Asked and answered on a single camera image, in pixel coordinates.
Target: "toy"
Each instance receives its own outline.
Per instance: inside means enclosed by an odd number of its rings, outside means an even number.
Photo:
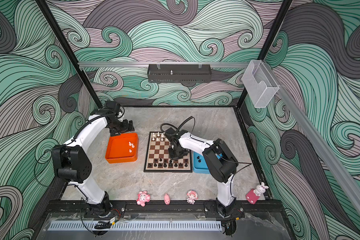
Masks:
[[[246,195],[245,198],[251,203],[255,204],[256,201],[259,199],[262,193],[265,193],[265,190],[269,188],[264,184],[264,182],[261,182],[261,185],[257,185],[256,189],[251,189]]]
[[[253,190],[254,194],[256,194],[256,196],[260,196],[262,193],[265,193],[265,190],[269,188],[268,186],[266,186],[264,184],[264,182],[261,182],[261,185],[257,185],[256,189]]]
[[[171,199],[169,198],[169,195],[168,194],[165,194],[164,195],[164,202],[165,204],[169,205],[169,203],[171,202]]]
[[[197,193],[195,190],[189,190],[188,193],[187,193],[187,203],[189,204],[195,204],[195,200],[198,199],[197,197]]]
[[[140,191],[137,195],[137,204],[144,207],[146,202],[149,202],[151,196],[147,193],[147,191]]]
[[[150,132],[144,172],[192,172],[191,154],[171,160],[169,145],[162,132]]]

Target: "pink pig figurine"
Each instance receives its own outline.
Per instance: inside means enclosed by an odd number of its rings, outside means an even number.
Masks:
[[[149,202],[149,200],[151,200],[151,196],[147,193],[147,191],[139,191],[139,194],[137,195],[138,205],[144,207],[145,203]]]
[[[171,202],[171,199],[169,198],[169,195],[168,194],[165,194],[164,195],[164,202],[165,204],[169,205],[169,203]]]

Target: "orange tray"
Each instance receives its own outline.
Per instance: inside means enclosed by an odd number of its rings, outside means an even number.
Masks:
[[[110,137],[106,152],[106,160],[109,163],[134,162],[137,160],[137,149],[139,148],[139,137],[136,133],[124,133],[119,136]]]

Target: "wall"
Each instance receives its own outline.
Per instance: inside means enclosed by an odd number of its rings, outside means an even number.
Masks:
[[[266,61],[360,186],[360,0],[289,10]],[[298,239],[360,239],[360,217],[278,95],[245,100],[272,194]]]
[[[79,61],[155,62],[257,59],[281,5],[280,0],[47,2]],[[186,86],[149,83],[146,68],[86,71],[103,101],[125,105],[236,105],[243,90],[240,69],[217,68],[212,83]]]
[[[93,104],[87,90],[65,95],[78,81],[34,0],[0,1],[0,240],[30,239],[61,193],[51,155],[36,160],[84,123]],[[56,188],[36,182],[35,164],[41,183]]]

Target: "pink doll figurine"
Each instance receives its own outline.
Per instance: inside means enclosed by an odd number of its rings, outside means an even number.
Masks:
[[[141,205],[142,207],[145,206],[146,202],[149,202],[151,200],[151,196],[147,194],[147,191],[139,191],[139,194],[137,195],[137,204]]]
[[[169,205],[169,203],[171,202],[171,199],[169,198],[169,195],[168,194],[165,194],[164,195],[164,202],[165,204]]]
[[[197,193],[195,190],[189,190],[187,193],[187,202],[189,204],[195,204],[195,200],[197,200]]]

